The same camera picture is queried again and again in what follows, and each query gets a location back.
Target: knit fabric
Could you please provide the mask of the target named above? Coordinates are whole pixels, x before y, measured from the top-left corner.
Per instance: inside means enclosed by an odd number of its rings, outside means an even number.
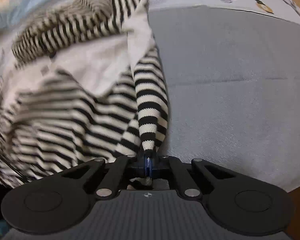
[[[157,150],[168,107],[146,5],[75,0],[29,23],[12,47],[16,68],[0,80],[0,183],[16,187],[95,157],[113,162],[141,146],[148,154]],[[130,66],[103,96],[85,89],[66,66],[47,75],[42,69],[34,89],[12,93],[18,74],[34,79],[29,73],[41,56],[116,34],[127,36]]]

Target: striped sweater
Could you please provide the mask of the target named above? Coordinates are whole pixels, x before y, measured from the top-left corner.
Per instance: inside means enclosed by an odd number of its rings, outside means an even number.
[[[147,0],[75,0],[31,20],[12,46],[15,67],[0,79],[0,183],[17,187],[96,157],[113,162],[141,147],[157,150],[168,103],[146,6]],[[37,63],[113,35],[126,39],[129,64],[102,95],[66,65]]]

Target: circular pad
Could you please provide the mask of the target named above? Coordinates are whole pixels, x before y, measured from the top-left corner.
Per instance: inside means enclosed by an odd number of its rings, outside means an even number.
[[[263,212],[272,205],[272,199],[266,193],[256,190],[246,190],[235,196],[238,207],[248,212]]]
[[[244,178],[220,180],[207,199],[207,208],[222,227],[248,236],[282,231],[293,215],[292,201],[284,190]]]
[[[14,228],[31,234],[50,234],[81,221],[89,209],[87,194],[73,179],[37,180],[10,191],[1,211]]]

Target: striped sleeve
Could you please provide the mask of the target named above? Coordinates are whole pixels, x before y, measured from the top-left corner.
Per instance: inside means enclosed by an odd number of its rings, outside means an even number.
[[[134,69],[138,123],[142,147],[151,154],[165,138],[168,102],[157,48],[142,57]]]

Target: ribbed texture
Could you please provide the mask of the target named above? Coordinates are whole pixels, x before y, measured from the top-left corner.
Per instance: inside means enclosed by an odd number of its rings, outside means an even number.
[[[99,201],[80,224],[48,236],[11,230],[3,240],[289,240],[284,233],[263,237],[229,232],[207,215],[199,202],[181,199],[174,190],[122,191]]]

